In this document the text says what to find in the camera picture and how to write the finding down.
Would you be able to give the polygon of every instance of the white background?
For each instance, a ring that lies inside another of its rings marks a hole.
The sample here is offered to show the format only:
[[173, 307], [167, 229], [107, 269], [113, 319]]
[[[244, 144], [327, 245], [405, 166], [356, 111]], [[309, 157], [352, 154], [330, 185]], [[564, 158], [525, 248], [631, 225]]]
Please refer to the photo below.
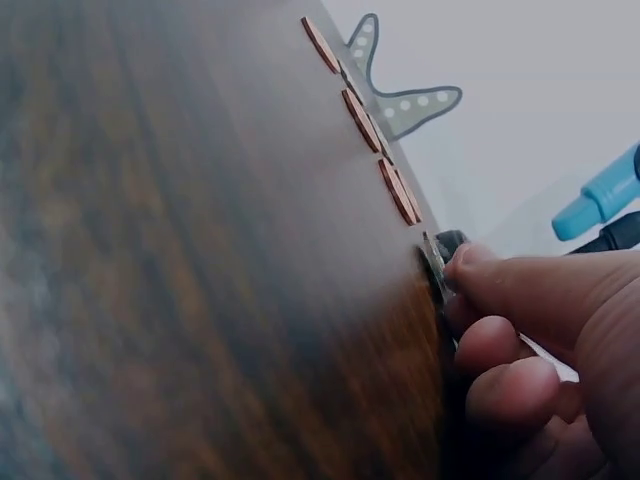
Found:
[[454, 111], [401, 140], [441, 229], [502, 255], [595, 236], [563, 244], [551, 218], [640, 140], [637, 0], [323, 1], [345, 40], [379, 15], [379, 89], [463, 89]]

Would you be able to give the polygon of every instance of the blue marker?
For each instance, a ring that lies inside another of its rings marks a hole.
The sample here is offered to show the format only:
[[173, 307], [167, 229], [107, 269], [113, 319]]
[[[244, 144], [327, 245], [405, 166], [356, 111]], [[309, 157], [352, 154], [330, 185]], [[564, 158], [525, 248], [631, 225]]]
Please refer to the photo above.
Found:
[[579, 237], [591, 227], [606, 223], [640, 197], [640, 143], [584, 185], [580, 196], [552, 221], [562, 241]]

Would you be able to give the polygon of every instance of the finger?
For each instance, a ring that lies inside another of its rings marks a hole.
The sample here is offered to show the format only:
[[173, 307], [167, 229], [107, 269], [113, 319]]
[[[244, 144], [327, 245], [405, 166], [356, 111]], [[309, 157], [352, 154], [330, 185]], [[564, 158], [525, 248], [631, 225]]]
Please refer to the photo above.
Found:
[[567, 423], [573, 423], [580, 415], [584, 415], [584, 397], [579, 383], [560, 384], [556, 415]]
[[606, 468], [607, 459], [596, 443], [584, 416], [570, 424], [534, 480], [575, 478], [587, 480]]
[[572, 350], [594, 313], [640, 276], [640, 253], [486, 260], [486, 249], [463, 245], [446, 274], [480, 312], [508, 318], [545, 346]]
[[498, 469], [500, 472], [498, 478], [505, 480], [530, 478], [551, 458], [566, 429], [567, 423], [564, 420], [552, 417], [542, 430]]
[[456, 340], [459, 340], [471, 325], [482, 318], [482, 315], [462, 295], [456, 295], [449, 300], [444, 313]]
[[489, 316], [471, 325], [460, 339], [455, 365], [466, 375], [477, 377], [497, 367], [531, 357], [535, 352], [503, 317]]
[[471, 385], [467, 417], [489, 430], [529, 435], [553, 416], [559, 387], [555, 368], [539, 357], [494, 367]]

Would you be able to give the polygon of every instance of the fingernail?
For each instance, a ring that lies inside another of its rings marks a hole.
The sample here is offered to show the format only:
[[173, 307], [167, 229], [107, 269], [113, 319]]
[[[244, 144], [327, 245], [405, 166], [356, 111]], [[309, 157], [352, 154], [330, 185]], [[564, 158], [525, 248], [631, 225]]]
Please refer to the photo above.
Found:
[[484, 245], [470, 243], [462, 245], [456, 252], [454, 259], [461, 265], [473, 265], [495, 260], [496, 255]]

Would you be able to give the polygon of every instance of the gray starfish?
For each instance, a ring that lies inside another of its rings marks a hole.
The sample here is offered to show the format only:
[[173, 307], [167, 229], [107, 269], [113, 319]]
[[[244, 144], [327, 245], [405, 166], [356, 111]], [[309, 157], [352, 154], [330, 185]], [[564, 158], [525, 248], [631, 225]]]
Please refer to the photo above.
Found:
[[347, 47], [376, 96], [380, 110], [393, 133], [393, 140], [399, 140], [415, 132], [429, 120], [453, 110], [462, 99], [462, 90], [459, 87], [441, 86], [395, 93], [381, 92], [374, 86], [371, 78], [379, 35], [378, 16], [369, 13], [360, 20]]

